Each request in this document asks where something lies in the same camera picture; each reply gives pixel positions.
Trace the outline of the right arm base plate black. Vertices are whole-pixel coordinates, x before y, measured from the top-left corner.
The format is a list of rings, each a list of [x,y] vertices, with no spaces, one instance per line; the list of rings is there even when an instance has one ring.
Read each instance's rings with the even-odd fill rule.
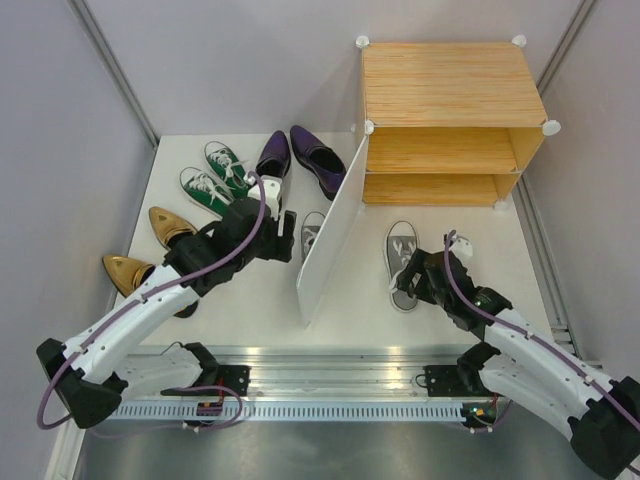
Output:
[[[467,387],[458,374],[456,365],[426,365],[423,367],[424,384],[433,398],[471,397],[474,391]]]

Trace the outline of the grey sneaker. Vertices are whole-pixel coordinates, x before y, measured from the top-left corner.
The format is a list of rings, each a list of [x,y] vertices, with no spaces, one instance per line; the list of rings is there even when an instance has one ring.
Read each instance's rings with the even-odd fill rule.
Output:
[[[384,259],[389,276],[389,294],[394,308],[408,313],[416,308],[418,300],[397,288],[399,275],[419,247],[419,238],[413,225],[405,220],[396,221],[389,229],[384,241]]]
[[[304,218],[300,231],[302,261],[309,255],[324,220],[325,215],[318,211],[312,211]]]

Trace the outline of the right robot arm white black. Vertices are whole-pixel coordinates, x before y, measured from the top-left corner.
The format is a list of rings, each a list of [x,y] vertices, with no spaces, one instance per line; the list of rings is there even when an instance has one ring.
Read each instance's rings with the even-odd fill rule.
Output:
[[[451,251],[415,250],[395,290],[440,307],[478,342],[457,361],[459,388],[506,397],[554,427],[592,472],[615,479],[639,457],[639,383],[615,380],[538,331],[512,303],[477,286]]]

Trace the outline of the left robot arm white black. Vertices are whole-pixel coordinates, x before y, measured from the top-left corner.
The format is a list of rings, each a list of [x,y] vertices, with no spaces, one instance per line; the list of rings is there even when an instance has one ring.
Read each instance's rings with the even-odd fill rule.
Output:
[[[230,281],[252,260],[289,262],[295,223],[293,211],[273,218],[260,200],[234,201],[222,219],[179,239],[163,263],[101,320],[65,342],[47,339],[38,346],[49,380],[45,394],[57,395],[68,419],[89,429],[125,399],[225,389],[217,360],[198,342],[170,355],[129,355],[167,319]]]

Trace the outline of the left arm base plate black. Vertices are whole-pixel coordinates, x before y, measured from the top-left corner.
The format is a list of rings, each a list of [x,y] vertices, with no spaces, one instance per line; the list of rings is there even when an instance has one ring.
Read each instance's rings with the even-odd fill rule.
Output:
[[[250,384],[250,373],[251,368],[248,365],[220,365],[215,374],[203,373],[192,386],[165,389],[160,392],[160,395],[167,397],[228,395],[226,390],[214,389],[214,386],[218,386],[245,397]]]

